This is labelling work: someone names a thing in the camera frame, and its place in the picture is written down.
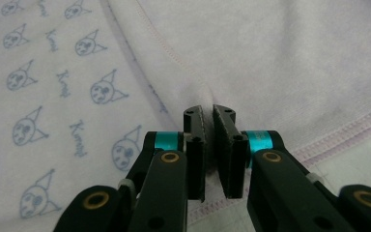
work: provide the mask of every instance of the white cloth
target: white cloth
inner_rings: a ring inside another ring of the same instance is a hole
[[[371,1],[109,4],[0,2],[0,231],[51,231],[197,104],[279,131],[306,165],[371,136]],[[189,222],[233,203],[213,175]]]

